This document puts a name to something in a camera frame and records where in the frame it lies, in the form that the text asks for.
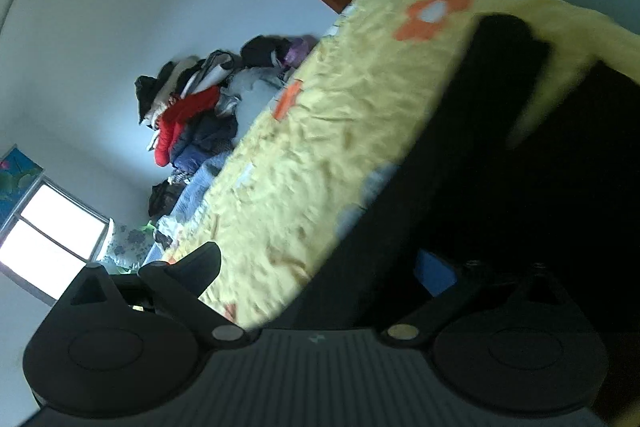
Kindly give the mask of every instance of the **pile of clothes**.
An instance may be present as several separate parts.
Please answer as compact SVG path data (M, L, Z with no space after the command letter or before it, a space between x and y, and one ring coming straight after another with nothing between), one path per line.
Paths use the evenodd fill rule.
M154 152L158 166L174 167L153 188L151 217L171 212L205 162L209 174L222 170L235 144L315 43L309 37L257 36L239 56L216 50L206 59L168 62L157 77L138 77L138 123L154 131L147 150Z

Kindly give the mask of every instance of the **yellow bedspread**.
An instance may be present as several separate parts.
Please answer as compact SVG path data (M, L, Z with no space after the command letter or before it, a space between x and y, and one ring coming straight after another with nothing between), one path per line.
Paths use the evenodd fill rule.
M478 17L495 12L553 46L514 142L596 58L640 79L638 36L559 0L354 0L296 72L302 91L286 117L257 118L165 259L214 240L222 270L200 299L245 328L277 315L333 250L363 182L411 147Z

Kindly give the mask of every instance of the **black device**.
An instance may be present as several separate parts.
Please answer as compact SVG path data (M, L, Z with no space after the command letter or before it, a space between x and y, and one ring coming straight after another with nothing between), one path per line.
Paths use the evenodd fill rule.
M447 206L460 187L481 193L482 167L501 157L550 52L515 17L482 19L401 168L302 293L259 330L243 331L198 300L220 270L214 243L137 275L87 265L25 351L24 374L43 406L25 425L603 425L588 408L607 351L562 286L573 266L554 266L561 284L531 263L556 253L553 243L513 251L515 239L489 241L501 237L489 225L489 239L478 233L469 243L469 228L451 217L466 214ZM637 96L625 97L629 110ZM436 298L412 291L420 247L458 276Z

